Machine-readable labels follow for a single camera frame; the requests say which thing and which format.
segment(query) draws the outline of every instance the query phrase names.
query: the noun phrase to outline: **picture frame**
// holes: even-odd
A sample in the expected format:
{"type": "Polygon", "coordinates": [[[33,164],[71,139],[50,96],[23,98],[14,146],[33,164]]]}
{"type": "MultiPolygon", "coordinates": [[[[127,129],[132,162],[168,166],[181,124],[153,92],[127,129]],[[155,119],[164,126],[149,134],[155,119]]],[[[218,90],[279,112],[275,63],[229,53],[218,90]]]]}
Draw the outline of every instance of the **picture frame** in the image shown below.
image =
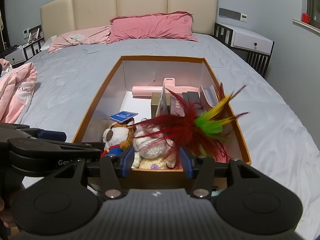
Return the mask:
{"type": "Polygon", "coordinates": [[[37,40],[38,37],[39,37],[39,31],[40,31],[40,28],[37,28],[37,29],[32,30],[31,32],[29,32],[28,42],[37,40]]]}

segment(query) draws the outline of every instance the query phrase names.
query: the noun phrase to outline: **plush dog's nose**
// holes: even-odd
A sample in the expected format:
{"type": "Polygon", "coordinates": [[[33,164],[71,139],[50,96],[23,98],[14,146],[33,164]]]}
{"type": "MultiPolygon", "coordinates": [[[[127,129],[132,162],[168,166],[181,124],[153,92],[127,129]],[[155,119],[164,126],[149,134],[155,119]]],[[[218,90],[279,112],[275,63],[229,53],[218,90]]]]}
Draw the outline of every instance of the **plush dog's nose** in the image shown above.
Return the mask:
{"type": "Polygon", "coordinates": [[[107,142],[110,141],[112,137],[113,137],[113,131],[110,129],[106,135],[107,142]]]}

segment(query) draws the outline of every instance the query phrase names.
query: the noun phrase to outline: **bed sheet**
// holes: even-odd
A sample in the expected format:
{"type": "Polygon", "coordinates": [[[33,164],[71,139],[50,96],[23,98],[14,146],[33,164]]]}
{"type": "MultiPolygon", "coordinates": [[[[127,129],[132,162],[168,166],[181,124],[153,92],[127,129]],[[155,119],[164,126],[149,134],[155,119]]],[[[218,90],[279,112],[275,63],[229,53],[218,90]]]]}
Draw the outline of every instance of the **bed sheet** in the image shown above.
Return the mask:
{"type": "MultiPolygon", "coordinates": [[[[247,84],[231,106],[249,111],[239,124],[252,166],[295,192],[304,213],[297,232],[306,239],[320,234],[320,155],[312,137],[282,97],[246,62],[213,37],[198,42],[168,39],[125,40],[78,45],[32,58],[38,80],[21,123],[60,130],[71,141],[91,100],[121,55],[205,57],[229,93],[247,84]]],[[[26,184],[32,180],[25,179],[26,184]]]]}

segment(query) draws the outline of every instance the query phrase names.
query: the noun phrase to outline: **white drawer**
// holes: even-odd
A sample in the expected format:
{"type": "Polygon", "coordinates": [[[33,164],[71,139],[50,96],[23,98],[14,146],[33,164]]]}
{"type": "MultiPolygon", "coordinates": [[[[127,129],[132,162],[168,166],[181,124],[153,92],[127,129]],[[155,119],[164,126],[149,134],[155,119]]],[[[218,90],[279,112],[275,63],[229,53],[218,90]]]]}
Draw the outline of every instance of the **white drawer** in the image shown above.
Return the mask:
{"type": "Polygon", "coordinates": [[[4,57],[5,60],[9,61],[11,65],[20,63],[25,61],[26,58],[24,57],[23,49],[15,50],[14,52],[10,53],[9,55],[4,57]]]}
{"type": "Polygon", "coordinates": [[[253,36],[235,33],[235,38],[233,41],[233,46],[237,48],[249,49],[257,52],[262,52],[264,54],[270,55],[272,49],[272,42],[265,41],[253,36]]]}

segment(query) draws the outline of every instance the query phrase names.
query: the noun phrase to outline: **red object on window sill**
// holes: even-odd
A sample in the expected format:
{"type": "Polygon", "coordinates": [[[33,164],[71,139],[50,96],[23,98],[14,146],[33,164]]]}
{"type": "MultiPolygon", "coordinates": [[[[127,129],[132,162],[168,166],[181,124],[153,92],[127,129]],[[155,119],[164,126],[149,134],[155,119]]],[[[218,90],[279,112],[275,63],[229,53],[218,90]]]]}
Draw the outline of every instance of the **red object on window sill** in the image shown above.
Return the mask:
{"type": "Polygon", "coordinates": [[[302,22],[309,24],[310,23],[310,16],[306,13],[302,14],[302,22]]]}

